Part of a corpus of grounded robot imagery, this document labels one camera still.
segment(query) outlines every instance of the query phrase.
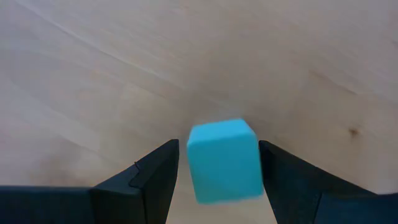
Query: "table surface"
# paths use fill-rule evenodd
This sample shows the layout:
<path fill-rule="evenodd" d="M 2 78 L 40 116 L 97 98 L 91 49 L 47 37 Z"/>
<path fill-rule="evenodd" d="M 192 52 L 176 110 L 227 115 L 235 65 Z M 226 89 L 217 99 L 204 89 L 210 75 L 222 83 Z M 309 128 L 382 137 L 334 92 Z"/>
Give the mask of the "table surface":
<path fill-rule="evenodd" d="M 3 0 L 0 184 L 95 185 L 181 140 L 169 223 L 275 223 L 266 197 L 204 207 L 185 142 L 259 139 L 398 191 L 398 1 Z"/>

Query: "cube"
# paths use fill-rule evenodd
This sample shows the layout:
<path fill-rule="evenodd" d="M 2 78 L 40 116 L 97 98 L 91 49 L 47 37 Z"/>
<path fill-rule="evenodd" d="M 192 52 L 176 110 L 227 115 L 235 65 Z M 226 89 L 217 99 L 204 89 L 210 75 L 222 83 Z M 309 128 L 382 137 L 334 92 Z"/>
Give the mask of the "cube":
<path fill-rule="evenodd" d="M 198 203 L 218 203 L 264 193 L 256 134 L 243 119 L 194 126 L 187 156 Z"/>

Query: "wood knot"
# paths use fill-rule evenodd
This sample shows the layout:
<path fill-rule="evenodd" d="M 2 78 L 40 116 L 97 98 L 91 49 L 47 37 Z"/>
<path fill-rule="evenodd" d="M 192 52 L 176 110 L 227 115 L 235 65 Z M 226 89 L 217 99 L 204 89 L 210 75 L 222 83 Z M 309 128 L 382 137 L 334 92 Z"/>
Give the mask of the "wood knot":
<path fill-rule="evenodd" d="M 348 132 L 351 135 L 351 138 L 355 138 L 359 135 L 359 131 L 357 128 L 350 128 Z"/>

